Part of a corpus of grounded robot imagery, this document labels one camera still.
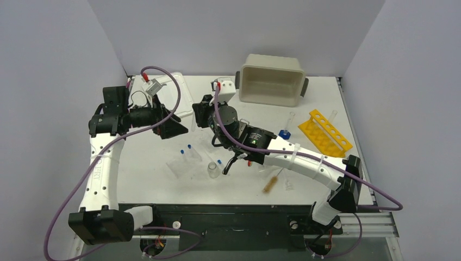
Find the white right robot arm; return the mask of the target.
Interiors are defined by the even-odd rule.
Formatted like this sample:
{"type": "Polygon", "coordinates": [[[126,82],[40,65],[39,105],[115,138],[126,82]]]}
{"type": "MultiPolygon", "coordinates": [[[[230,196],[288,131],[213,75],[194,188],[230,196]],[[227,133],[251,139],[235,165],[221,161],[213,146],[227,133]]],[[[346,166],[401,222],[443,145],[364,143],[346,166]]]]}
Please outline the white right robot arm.
{"type": "Polygon", "coordinates": [[[192,109],[197,126],[213,131],[211,144],[234,152],[223,169],[224,175],[234,162],[244,159],[293,171],[330,190],[323,201],[314,203],[306,218],[311,231],[322,231],[340,213],[357,211],[363,177],[360,158],[353,155],[336,158],[306,150],[268,130],[238,120],[236,110],[226,102],[214,106],[212,95],[203,96],[192,109]]]}

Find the large clear test tube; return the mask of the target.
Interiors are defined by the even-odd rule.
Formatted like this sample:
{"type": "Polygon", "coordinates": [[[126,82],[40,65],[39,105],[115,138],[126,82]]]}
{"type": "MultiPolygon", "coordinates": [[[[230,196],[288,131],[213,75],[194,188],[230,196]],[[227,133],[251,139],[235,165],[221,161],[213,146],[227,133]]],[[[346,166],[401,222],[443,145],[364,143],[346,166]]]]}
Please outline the large clear test tube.
{"type": "Polygon", "coordinates": [[[333,111],[331,112],[331,114],[329,115],[329,117],[328,117],[328,122],[332,124],[332,123],[334,122],[334,120],[335,120],[337,114],[338,114],[338,111],[337,111],[337,110],[333,110],[333,111]]]}

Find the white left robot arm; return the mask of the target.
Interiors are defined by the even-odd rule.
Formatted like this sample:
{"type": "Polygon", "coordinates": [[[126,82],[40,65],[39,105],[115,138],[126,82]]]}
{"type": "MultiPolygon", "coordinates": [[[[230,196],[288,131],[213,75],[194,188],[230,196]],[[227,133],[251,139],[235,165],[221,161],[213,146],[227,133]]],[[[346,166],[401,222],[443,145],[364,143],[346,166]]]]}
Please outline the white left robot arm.
{"type": "Polygon", "coordinates": [[[141,227],[149,234],[160,231],[162,218],[155,215],[154,205],[119,209],[117,177],[120,156],[131,128],[147,127],[164,120],[153,128],[162,139],[186,134],[181,119],[151,98],[153,106],[140,108],[128,104],[129,90],[124,86],[103,88],[104,102],[89,121],[91,159],[84,197],[79,210],[68,216],[69,227],[87,245],[130,241],[141,227]]]}

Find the yellow test tube rack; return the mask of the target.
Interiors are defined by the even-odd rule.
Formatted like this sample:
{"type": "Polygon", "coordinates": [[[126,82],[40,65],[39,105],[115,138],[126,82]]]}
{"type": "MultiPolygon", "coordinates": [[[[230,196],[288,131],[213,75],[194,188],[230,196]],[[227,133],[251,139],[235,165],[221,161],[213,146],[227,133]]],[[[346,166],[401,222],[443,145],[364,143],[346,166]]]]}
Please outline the yellow test tube rack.
{"type": "Polygon", "coordinates": [[[345,158],[353,145],[318,110],[312,110],[309,115],[309,120],[298,125],[299,130],[321,154],[345,158]]]}

